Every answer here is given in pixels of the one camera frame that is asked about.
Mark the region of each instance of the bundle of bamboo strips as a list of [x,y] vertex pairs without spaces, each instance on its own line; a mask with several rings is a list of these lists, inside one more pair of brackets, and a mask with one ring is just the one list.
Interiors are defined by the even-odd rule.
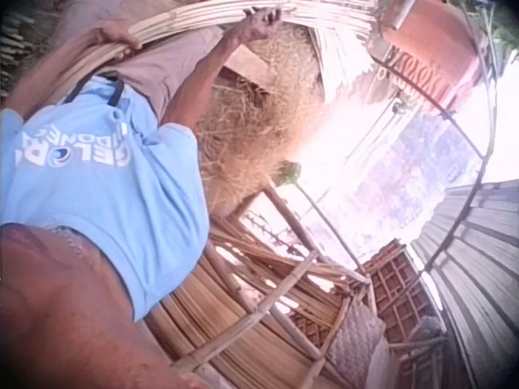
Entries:
[[[366,36],[373,20],[359,10],[339,5],[336,1],[313,2],[310,0],[211,0],[181,6],[134,24],[130,32],[143,43],[166,36],[217,24],[231,24],[243,19],[243,10],[253,6],[278,6],[285,11],[285,21],[309,28],[348,28],[357,36]],[[126,46],[107,44],[90,49],[61,78],[48,102],[62,98],[75,83],[91,71],[123,53]]]
[[[348,9],[352,16],[374,21],[368,18],[373,10],[371,0],[341,0],[337,3]],[[314,44],[320,60],[326,102],[334,100],[342,88],[351,88],[357,77],[371,69],[373,60],[364,47],[371,25],[364,24],[364,28],[361,34],[348,26],[315,29]]]

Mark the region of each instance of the wooden plank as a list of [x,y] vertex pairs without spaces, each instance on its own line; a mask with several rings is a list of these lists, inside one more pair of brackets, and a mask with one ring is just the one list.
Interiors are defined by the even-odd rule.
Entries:
[[245,45],[239,46],[225,67],[248,79],[267,92],[275,92],[277,74],[268,64]]

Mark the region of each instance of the bamboo strip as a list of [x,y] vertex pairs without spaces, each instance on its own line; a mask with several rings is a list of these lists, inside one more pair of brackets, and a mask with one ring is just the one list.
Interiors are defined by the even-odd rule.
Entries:
[[[337,316],[335,324],[333,324],[332,329],[330,330],[328,336],[324,340],[323,346],[321,347],[321,352],[324,356],[326,356],[328,349],[335,340],[335,336],[337,335],[337,332],[339,331],[342,322],[344,322],[346,313],[348,312],[348,308],[350,307],[350,300],[350,297],[343,300],[343,304],[341,310],[339,311],[339,315]],[[299,386],[299,389],[311,389],[313,387],[314,380],[320,374],[325,362],[326,357],[322,357],[320,360],[312,364],[310,370],[308,370],[307,375],[303,379],[302,384]]]
[[237,338],[256,325],[267,311],[272,308],[272,305],[298,282],[316,256],[316,252],[310,253],[276,289],[258,304],[254,313],[241,318],[234,325],[223,331],[216,339],[210,340],[204,346],[175,362],[174,367],[182,372],[192,371],[229,347]]
[[[273,2],[266,0],[210,0],[181,6],[174,11],[165,12],[134,24],[130,32],[143,43],[165,36],[217,24],[238,22],[243,18],[242,10],[252,6],[280,6],[286,11],[285,21],[306,25],[312,28],[347,27],[360,35],[371,28],[373,18],[361,15],[346,7],[333,3],[293,0]],[[125,49],[124,45],[103,45],[78,61],[58,83],[50,103],[61,99],[86,74],[115,58]]]

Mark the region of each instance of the corrugated metal sheet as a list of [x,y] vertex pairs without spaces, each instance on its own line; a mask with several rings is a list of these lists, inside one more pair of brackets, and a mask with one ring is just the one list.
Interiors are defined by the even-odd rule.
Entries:
[[[470,189],[447,190],[411,243],[424,262],[453,226]],[[473,385],[496,387],[517,363],[519,350],[519,180],[483,185],[471,206],[431,276]]]

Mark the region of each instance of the wooden post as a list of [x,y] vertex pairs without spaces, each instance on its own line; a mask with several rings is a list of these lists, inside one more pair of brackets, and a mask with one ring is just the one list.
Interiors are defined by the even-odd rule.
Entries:
[[176,361],[174,368],[181,373],[192,371],[228,348],[240,336],[253,328],[272,308],[274,303],[299,281],[317,257],[317,254],[317,252],[312,251],[304,261],[279,283],[277,288],[259,302],[254,312],[239,319],[215,339],[208,341],[203,346]]
[[302,384],[299,386],[299,389],[312,388],[315,378],[320,374],[321,370],[323,369],[324,363],[326,362],[326,353],[328,352],[328,349],[335,340],[335,336],[337,335],[337,332],[339,331],[342,322],[344,322],[344,318],[346,316],[346,313],[348,312],[348,308],[350,307],[350,301],[350,297],[342,301],[342,307],[339,311],[339,314],[337,315],[337,319],[335,320],[332,329],[328,333],[328,336],[324,340],[323,346],[321,347],[321,353],[323,354],[323,356],[321,357],[321,359],[315,361],[312,364],[312,366],[307,372],[307,375],[305,375]]

